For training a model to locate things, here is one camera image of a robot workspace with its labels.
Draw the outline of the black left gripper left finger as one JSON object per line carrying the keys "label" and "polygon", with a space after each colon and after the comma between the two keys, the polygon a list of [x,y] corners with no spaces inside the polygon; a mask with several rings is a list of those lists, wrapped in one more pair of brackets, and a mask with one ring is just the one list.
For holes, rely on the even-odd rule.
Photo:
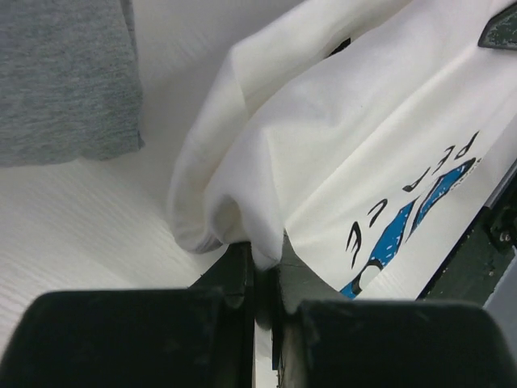
{"label": "black left gripper left finger", "polygon": [[52,292],[24,312],[4,387],[252,387],[254,266],[233,244],[185,289]]}

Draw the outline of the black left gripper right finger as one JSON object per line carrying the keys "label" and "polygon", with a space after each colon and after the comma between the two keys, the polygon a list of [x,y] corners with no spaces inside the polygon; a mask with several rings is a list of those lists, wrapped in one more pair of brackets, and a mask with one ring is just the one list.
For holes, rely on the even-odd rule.
{"label": "black left gripper right finger", "polygon": [[353,302],[289,241],[271,293],[272,368],[281,387],[513,387],[516,363],[483,305]]}

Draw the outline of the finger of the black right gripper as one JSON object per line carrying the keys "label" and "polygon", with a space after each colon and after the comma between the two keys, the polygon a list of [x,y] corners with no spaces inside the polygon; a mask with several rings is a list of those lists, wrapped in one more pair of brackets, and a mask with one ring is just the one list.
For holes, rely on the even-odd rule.
{"label": "finger of the black right gripper", "polygon": [[517,49],[517,5],[511,4],[485,25],[477,46],[484,49]]}

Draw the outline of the white daisy print t-shirt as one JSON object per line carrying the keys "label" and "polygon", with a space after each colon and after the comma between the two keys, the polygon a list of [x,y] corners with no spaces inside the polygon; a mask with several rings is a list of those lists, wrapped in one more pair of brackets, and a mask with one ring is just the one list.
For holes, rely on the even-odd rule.
{"label": "white daisy print t-shirt", "polygon": [[174,165],[176,243],[285,241],[330,287],[414,299],[516,160],[513,1],[306,1],[228,52]]}

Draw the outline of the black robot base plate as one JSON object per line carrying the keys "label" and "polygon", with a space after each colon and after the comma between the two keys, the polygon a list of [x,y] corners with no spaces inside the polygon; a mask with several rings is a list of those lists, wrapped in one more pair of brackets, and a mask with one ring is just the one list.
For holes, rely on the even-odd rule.
{"label": "black robot base plate", "polygon": [[485,304],[513,261],[515,248],[516,165],[512,165],[418,298]]}

